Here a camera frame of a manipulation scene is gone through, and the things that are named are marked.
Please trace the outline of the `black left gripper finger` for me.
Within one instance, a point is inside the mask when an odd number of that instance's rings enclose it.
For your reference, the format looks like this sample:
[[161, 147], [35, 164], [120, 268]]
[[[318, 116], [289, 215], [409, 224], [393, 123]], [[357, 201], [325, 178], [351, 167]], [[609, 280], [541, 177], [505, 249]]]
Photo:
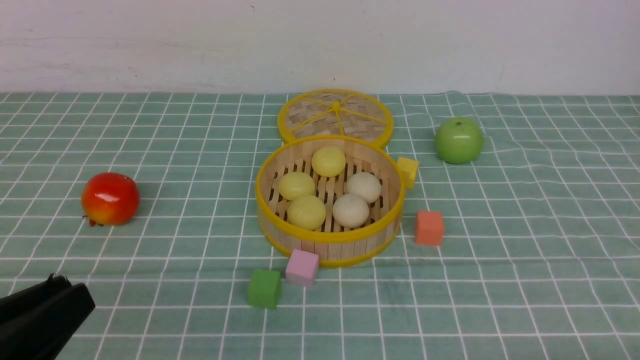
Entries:
[[51, 273], [0, 301], [0, 358], [55, 360], [95, 309], [86, 284]]

